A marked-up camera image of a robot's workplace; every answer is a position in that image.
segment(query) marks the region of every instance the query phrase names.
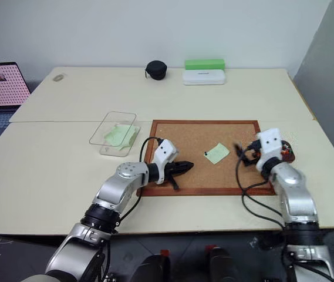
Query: white table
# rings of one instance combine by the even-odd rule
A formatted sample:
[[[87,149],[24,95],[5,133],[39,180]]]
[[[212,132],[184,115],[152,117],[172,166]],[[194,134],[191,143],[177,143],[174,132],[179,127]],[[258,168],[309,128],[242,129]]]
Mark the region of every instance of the white table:
[[[17,122],[0,137],[0,233],[67,234],[117,165],[137,161],[151,121],[141,122],[130,154],[102,156],[88,143],[98,122]],[[293,145],[318,208],[321,227],[334,227],[334,148],[314,120],[264,121]],[[278,209],[276,196],[258,196]],[[256,212],[267,210],[249,204]],[[275,225],[249,214],[239,196],[145,197],[121,233],[266,230]]]
[[[100,121],[111,110],[138,120],[312,120],[284,69],[227,69],[224,85],[184,86],[182,69],[161,81],[143,68],[55,68],[11,122]],[[59,74],[64,78],[55,82]]]

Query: red object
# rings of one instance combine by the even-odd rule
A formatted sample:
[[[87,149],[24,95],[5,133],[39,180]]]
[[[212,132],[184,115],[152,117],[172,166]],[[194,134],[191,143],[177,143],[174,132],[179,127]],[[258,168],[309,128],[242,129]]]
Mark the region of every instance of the red object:
[[[292,163],[295,160],[295,154],[293,153],[291,144],[289,144],[287,141],[282,141],[283,147],[282,147],[282,158],[284,162]]]
[[[160,255],[163,257],[169,257],[170,252],[169,250],[160,250]]]
[[[204,247],[204,252],[206,254],[208,254],[209,252],[211,252],[214,248],[216,248],[218,245],[207,245]]]

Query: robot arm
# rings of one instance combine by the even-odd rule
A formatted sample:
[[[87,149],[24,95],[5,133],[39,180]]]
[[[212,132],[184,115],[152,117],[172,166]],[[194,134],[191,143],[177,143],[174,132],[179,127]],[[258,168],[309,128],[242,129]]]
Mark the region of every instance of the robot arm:
[[[108,178],[95,195],[80,223],[76,223],[56,250],[46,268],[46,275],[33,276],[23,282],[94,281],[105,260],[103,248],[108,244],[120,223],[120,214],[132,194],[149,182],[164,182],[190,170],[190,162],[173,162],[176,147],[167,139],[160,139],[153,162],[123,163]]]
[[[334,279],[332,262],[319,231],[316,206],[306,188],[305,176],[282,161],[279,129],[266,130],[258,133],[257,137],[258,140],[251,146],[260,152],[256,168],[271,181],[279,196],[285,225],[286,254],[297,262],[289,267],[289,278],[299,282],[327,281],[327,278],[301,267],[308,265]]]

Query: green box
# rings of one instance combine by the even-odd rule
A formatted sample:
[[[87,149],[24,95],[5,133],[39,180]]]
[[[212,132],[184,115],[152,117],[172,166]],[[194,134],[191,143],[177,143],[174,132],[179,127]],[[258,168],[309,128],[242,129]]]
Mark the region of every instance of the green box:
[[[223,59],[217,60],[185,60],[185,69],[225,69]]]

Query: sticky note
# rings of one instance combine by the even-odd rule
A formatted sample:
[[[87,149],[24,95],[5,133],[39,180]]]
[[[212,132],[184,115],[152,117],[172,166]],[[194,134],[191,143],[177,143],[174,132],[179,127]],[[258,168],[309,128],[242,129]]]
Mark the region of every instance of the sticky note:
[[[203,155],[213,164],[217,164],[223,158],[228,156],[230,151],[221,143],[218,143],[210,151],[205,152]]]
[[[125,147],[131,147],[137,136],[139,127],[133,125],[116,125],[106,136],[105,141],[121,151]]]

